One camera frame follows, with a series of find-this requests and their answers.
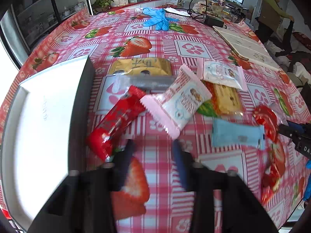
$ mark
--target man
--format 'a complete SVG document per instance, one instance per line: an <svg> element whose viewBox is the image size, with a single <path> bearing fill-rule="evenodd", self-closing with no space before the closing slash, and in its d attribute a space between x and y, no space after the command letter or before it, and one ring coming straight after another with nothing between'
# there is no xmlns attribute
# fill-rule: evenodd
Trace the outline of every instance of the man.
<svg viewBox="0 0 311 233"><path fill-rule="evenodd" d="M259 28L255 34L262 43L268 41L273 32L276 32L280 24L280 16L289 18L294 22L294 18L284 12L277 4L280 0L262 0L261 12L258 19Z"/></svg>

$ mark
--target black pants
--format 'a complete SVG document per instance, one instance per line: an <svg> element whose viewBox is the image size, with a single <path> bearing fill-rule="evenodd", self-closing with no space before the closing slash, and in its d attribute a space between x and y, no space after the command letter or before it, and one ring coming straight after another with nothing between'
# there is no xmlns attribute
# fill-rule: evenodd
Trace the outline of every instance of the black pants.
<svg viewBox="0 0 311 233"><path fill-rule="evenodd" d="M258 30L255 31L255 34L260 39L260 41L264 44L268 41L269 37L272 35L273 29L266 26L265 24L259 22Z"/></svg>

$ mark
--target tablecloth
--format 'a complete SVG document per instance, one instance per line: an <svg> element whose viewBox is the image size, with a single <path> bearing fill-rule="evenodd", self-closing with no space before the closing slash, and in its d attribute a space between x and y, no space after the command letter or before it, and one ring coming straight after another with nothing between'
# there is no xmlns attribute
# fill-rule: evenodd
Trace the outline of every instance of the tablecloth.
<svg viewBox="0 0 311 233"><path fill-rule="evenodd" d="M101 97L106 94L106 96L114 95L116 97L112 98L114 100L119 98L118 93L113 94L104 86L105 75L109 66L119 58L118 56L122 56L120 53L115 54L117 47L123 46L125 41L134 36L144 37L152 45L149 53L136 53L135 57L168 59L174 74L183 63L196 72L197 57L230 61L231 49L224 40L213 28L191 18L168 14L169 17L179 19L179 22L173 22L176 24L172 24L169 31L157 31L155 26L143 26L143 22L148 18L142 15L141 8L119 10L109 14L90 16L87 9L84 9L63 22L35 48L13 81L1 106L0 139L10 102L18 84L53 64L81 55L90 56L96 72L87 121L90 133L113 104L113 100L101 102ZM252 34L243 21L238 24L229 22L226 24L232 31L246 36ZM259 104L269 106L272 103L278 105L274 88L284 92L288 97L293 109L289 120L297 123L310 120L308 108L292 82L285 84L275 71L268 68L255 64L251 64L251 68L244 70L248 91L239 91L245 114L235 121L252 123L255 106ZM268 164L268 150L259 151L240 145L212 147L211 128L212 119L196 113L179 137L184 149L212 170L221 172L236 170L254 195L260 199L262 176ZM140 114L131 123L125 136L133 137L135 140L137 149L135 156L144 167L150 188L150 199L146 203L145 215L118 222L119 232L187 232L191 221L194 193L183 192L172 160L170 137L148 112ZM307 158L294 150L293 143L286 146L285 137L280 135L280 140L286 154L286 171L279 190L264 206L278 228L286 222L302 198L301 194L298 194L298 197L293 199L295 186L297 187L299 181L306 180L310 173L305 168ZM89 149L87 155L88 169L102 163ZM221 231L220 197L215 191L216 232ZM6 208L1 195L0 205Z"/></svg>

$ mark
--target red fabric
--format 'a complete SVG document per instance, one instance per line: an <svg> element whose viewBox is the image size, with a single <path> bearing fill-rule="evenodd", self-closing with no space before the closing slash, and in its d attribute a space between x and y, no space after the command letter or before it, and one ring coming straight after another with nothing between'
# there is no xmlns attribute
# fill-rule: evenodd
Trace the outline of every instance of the red fabric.
<svg viewBox="0 0 311 233"><path fill-rule="evenodd" d="M306 48L311 50L311 39L301 32L293 32L294 37L302 43Z"/></svg>
<svg viewBox="0 0 311 233"><path fill-rule="evenodd" d="M67 19L49 34L29 56L6 95L0 108L0 139L2 138L1 134L7 112L18 84L36 74L37 70L40 69L41 64L35 63L35 59L47 60L48 62L44 62L44 66L47 64L51 66L57 57L55 53L58 53L59 56L54 64L81 55L90 56L96 76L89 104L88 134L108 112L107 109L99 107L100 99L104 98L102 102L108 104L109 99L119 99L122 95L120 92L111 92L108 90L110 86L105 88L103 85L108 81L105 75L109 67L119 58L111 55L112 50L127 45L125 43L132 37L146 38L152 46L148 49L149 52L143 52L143 54L135 57L165 58L171 62L172 71L175 75L183 63L196 72L197 57L209 57L231 62L229 59L230 47L213 28L202 25L191 18L168 13L168 17L179 19L179 22L173 23L194 27L195 31L192 31L194 34L180 30L182 26L173 27L178 28L179 32L171 29L169 31L157 31L155 26L144 27L142 25L148 18L137 19L141 13L142 9L136 8L125 9L123 13L116 15L102 13L97 16L90 16L84 9ZM82 29L74 29L71 26L72 21L88 21L90 24ZM91 30L103 27L107 28L91 33ZM227 27L234 32L249 36L250 29L243 21L239 24L227 23ZM245 109L244 115L238 119L228 117L230 121L255 125L252 113L256 106L260 104L269 106L275 103L280 108L274 88L287 95L288 103L293 109L293 114L286 117L288 120L296 123L304 123L310 120L309 110L292 82L285 84L277 72L253 63L250 65L252 69L244 70L248 91L238 92ZM211 146L211 133L212 119L196 113L181 131L179 140L185 150L191 152L196 159L199 159L210 169L221 172L235 169L254 195L260 199L262 177L269 158L269 142L266 141L265 151L237 144L215 148ZM150 189L150 199L146 203L146 214L119 221L118 232L187 232L191 222L194 193L185 193L181 188L179 175L171 157L172 140L165 129L148 112L143 112L127 127L124 137L134 139L136 144L135 157L139 159L144 168ZM283 144L286 155L286 169L278 191L264 205L276 227L281 227L287 221L301 199L300 194L294 198L294 186L298 185L298 181L302 177L307 179L310 174L310 170L305 168L307 158L295 151L293 144L287 145L288 140L285 137L279 135L279 140ZM95 169L100 164L102 161L91 150L87 150L88 169ZM2 199L0 193L0 205L5 209L6 206ZM221 195L215 194L215 232L221 232L220 199Z"/></svg>

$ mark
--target man's arm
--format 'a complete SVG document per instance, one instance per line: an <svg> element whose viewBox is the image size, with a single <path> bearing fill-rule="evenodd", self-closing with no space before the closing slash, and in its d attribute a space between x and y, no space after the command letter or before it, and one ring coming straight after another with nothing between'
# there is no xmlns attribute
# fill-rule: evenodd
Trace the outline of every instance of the man's arm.
<svg viewBox="0 0 311 233"><path fill-rule="evenodd" d="M284 18L290 18L290 15L288 15L285 11L281 10L280 7L276 4L275 0L265 0L268 4L271 5L271 7L278 13L281 17Z"/></svg>

